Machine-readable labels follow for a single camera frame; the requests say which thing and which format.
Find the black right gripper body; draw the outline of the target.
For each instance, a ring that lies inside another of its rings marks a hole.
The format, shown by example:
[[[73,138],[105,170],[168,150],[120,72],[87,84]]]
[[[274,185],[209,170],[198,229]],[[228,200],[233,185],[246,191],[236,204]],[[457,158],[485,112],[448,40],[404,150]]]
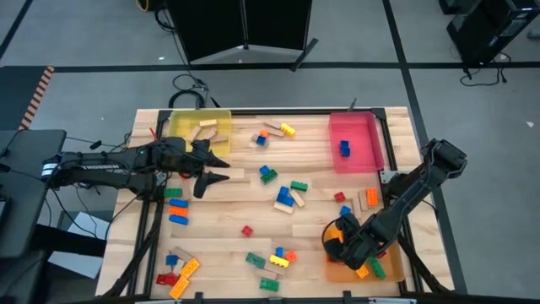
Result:
[[[359,269],[367,258],[378,256],[382,252],[382,240],[375,233],[375,219],[373,214],[360,224],[352,214],[343,214],[334,220],[337,231],[343,233],[343,240],[338,237],[329,240],[329,256],[350,269]]]

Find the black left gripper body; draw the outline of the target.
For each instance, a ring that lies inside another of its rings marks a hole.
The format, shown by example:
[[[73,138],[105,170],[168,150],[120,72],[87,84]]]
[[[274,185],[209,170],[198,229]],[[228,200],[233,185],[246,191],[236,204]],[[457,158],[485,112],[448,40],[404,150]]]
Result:
[[[162,171],[173,171],[183,177],[199,176],[207,161],[207,151],[195,144],[186,151],[183,138],[164,138],[154,145],[154,164]]]

